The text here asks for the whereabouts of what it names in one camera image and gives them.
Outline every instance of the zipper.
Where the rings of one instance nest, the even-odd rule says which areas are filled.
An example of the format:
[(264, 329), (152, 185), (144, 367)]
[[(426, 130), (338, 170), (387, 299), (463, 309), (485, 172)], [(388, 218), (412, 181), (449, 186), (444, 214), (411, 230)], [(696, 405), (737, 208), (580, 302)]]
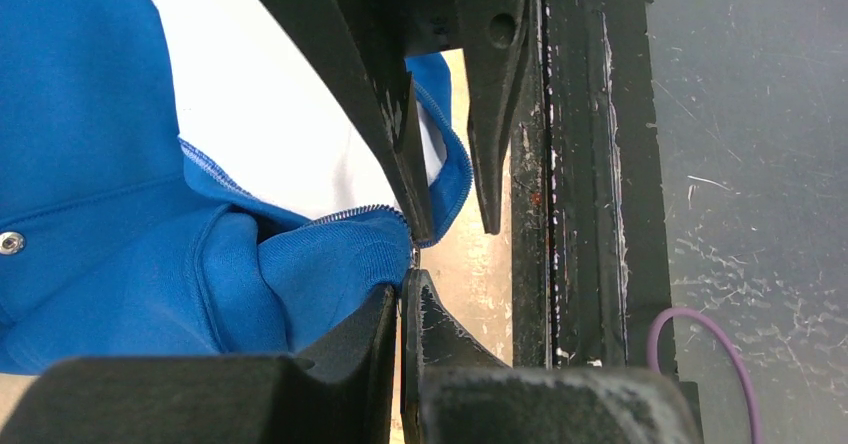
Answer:
[(401, 224), (403, 224), (404, 229), (406, 229), (406, 236), (409, 239), (409, 247), (410, 249), (412, 249), (409, 256), (409, 268), (418, 269), (421, 265), (421, 247), (412, 238), (412, 230), (409, 227), (409, 223), (407, 222), (406, 217), (404, 217), (402, 212), (398, 211), (392, 206), (386, 204), (369, 204), (367, 206), (354, 207), (353, 209), (346, 209), (344, 211), (336, 212), (328, 216), (309, 221), (304, 224), (303, 227), (320, 226), (323, 224), (345, 221), (356, 216), (361, 216), (362, 214), (368, 214), (369, 212), (387, 212), (393, 217), (395, 217), (398, 221), (400, 221)]
[(182, 148), (184, 156), (188, 157), (191, 162), (193, 162), (203, 172), (208, 174), (209, 177), (214, 179), (215, 182), (220, 184), (224, 189), (232, 193), (254, 199), (249, 192), (245, 191), (241, 186), (236, 184), (236, 182), (233, 181), (223, 169), (218, 167), (218, 165), (202, 151), (182, 139), (180, 139), (180, 147)]
[[(442, 222), (441, 227), (436, 230), (436, 238), (430, 239), (427, 241), (423, 241), (420, 243), (421, 247), (431, 247), (439, 243), (447, 234), (447, 229), (445, 226), (449, 226), (453, 223), (456, 216), (459, 214), (459, 211), (462, 210), (462, 205), (468, 199), (468, 194), (471, 192), (471, 184), (474, 180), (474, 174), (471, 170), (471, 158), (468, 157), (468, 152), (465, 150), (465, 146), (462, 145), (462, 141), (459, 140), (459, 136), (456, 135), (456, 132), (453, 131), (451, 127), (451, 123), (448, 121), (447, 117), (442, 113), (442, 108), (439, 107), (439, 104), (433, 99), (433, 96), (430, 95), (430, 92), (427, 91), (421, 84), (417, 81), (415, 82), (415, 92), (418, 94), (419, 100), (426, 101), (427, 103), (427, 111), (435, 114), (434, 118), (438, 119), (441, 123), (441, 134), (442, 138), (450, 140), (450, 144), (453, 145), (454, 150), (460, 152), (461, 155), (458, 156), (459, 161), (461, 162), (460, 169), (462, 171), (464, 182), (462, 183), (462, 191), (460, 192), (459, 198), (454, 201), (453, 208), (451, 208), (450, 212), (446, 216), (444, 222)], [(445, 147), (451, 148), (447, 142), (445, 142)]]

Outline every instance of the zipper teeth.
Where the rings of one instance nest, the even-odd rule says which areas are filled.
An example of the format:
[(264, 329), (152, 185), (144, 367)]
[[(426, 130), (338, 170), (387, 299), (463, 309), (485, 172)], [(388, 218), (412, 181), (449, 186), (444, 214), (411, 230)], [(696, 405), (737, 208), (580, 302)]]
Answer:
[(314, 221), (310, 221), (304, 225), (307, 226), (318, 226), (321, 224), (329, 224), (331, 222), (344, 221), (345, 219), (350, 219), (352, 217), (356, 217), (362, 214), (366, 214), (374, 211), (389, 211), (394, 214), (396, 217), (400, 218), (403, 221), (404, 226), (409, 228), (409, 224), (406, 221), (406, 217), (403, 216), (397, 209), (392, 206), (388, 206), (386, 204), (369, 204), (367, 206), (354, 207), (353, 209), (346, 209), (344, 211), (339, 211), (329, 216), (324, 216)]
[(332, 222), (344, 221), (352, 217), (360, 216), (362, 214), (367, 214), (369, 212), (375, 211), (389, 212), (401, 221), (403, 227), (406, 228), (406, 236), (409, 239), (409, 246), (411, 249), (409, 267), (410, 269), (418, 269), (418, 266), (420, 265), (421, 248), (418, 244), (415, 243), (415, 240), (412, 238), (412, 231), (409, 228), (409, 222), (406, 220), (406, 217), (404, 217), (402, 212), (398, 211), (392, 206), (386, 204), (369, 204), (367, 206), (354, 207), (353, 209), (347, 209), (344, 211), (336, 212), (334, 214), (330, 214), (328, 216), (321, 217), (319, 219), (315, 219), (314, 221), (309, 221), (308, 223), (304, 224), (303, 227), (320, 226), (323, 224), (330, 224)]
[[(442, 225), (444, 227), (448, 223), (453, 222), (456, 215), (459, 214), (459, 210), (462, 208), (461, 203), (464, 203), (468, 199), (468, 194), (471, 192), (471, 184), (474, 180), (473, 173), (471, 171), (471, 159), (468, 157), (468, 153), (465, 151), (465, 146), (462, 145), (462, 141), (460, 141), (456, 133), (451, 130), (451, 123), (448, 122), (447, 117), (442, 112), (442, 108), (439, 107), (436, 100), (430, 95), (430, 92), (427, 91), (427, 89), (424, 89), (424, 87), (422, 87), (418, 82), (415, 82), (415, 90), (418, 91), (420, 96), (430, 104), (430, 108), (434, 109), (437, 114), (435, 117), (442, 122), (442, 127), (445, 129), (445, 131), (442, 132), (442, 137), (453, 141), (454, 148), (458, 149), (459, 152), (463, 154), (463, 156), (461, 156), (463, 158), (461, 161), (464, 164), (463, 175), (465, 176), (465, 182), (463, 183), (462, 194), (448, 213), (448, 219), (445, 219), (445, 222)], [(436, 236), (443, 237), (446, 232), (446, 229), (438, 229)], [(438, 244), (440, 240), (441, 237), (437, 237), (436, 239), (423, 241), (420, 245), (421, 247), (430, 247)]]

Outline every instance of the blue hoodie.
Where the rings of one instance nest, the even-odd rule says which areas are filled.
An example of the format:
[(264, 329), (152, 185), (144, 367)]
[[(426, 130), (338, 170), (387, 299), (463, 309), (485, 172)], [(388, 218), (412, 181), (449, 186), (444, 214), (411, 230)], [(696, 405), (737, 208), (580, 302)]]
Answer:
[[(198, 11), (175, 2), (0, 0), (0, 235), (15, 238), (0, 248), (0, 372), (71, 356), (297, 352), (409, 268), (408, 229), (358, 135), (332, 149), (313, 137), (350, 123), (302, 119), (336, 105), (303, 104), (298, 83), (314, 84), (303, 69), (298, 86), (276, 81), (290, 73), (275, 69), (303, 67), (298, 56), (234, 61), (258, 42), (247, 37), (284, 32), (261, 13), (261, 31), (233, 32), (240, 14), (187, 29)], [(247, 37), (221, 44), (216, 32)], [(277, 67), (252, 82), (262, 71), (250, 66), (269, 59)], [(437, 156), (440, 238), (471, 170), (450, 129), (445, 62), (407, 65)], [(282, 96), (263, 94), (278, 84)], [(298, 105), (273, 134), (251, 127)]]

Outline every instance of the metal snap button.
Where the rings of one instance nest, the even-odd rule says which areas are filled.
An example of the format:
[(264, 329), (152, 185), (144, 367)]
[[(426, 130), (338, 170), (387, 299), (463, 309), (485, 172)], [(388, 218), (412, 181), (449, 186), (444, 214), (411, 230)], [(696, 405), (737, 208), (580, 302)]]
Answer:
[(26, 245), (24, 236), (17, 232), (0, 233), (0, 256), (11, 256), (17, 254)]

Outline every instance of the screw hole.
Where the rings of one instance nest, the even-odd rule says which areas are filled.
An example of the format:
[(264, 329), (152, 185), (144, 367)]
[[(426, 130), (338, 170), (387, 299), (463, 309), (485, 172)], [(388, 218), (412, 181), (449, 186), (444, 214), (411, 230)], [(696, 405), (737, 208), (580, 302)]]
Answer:
[(489, 38), (498, 49), (506, 49), (515, 39), (515, 19), (509, 14), (498, 14), (489, 23)]

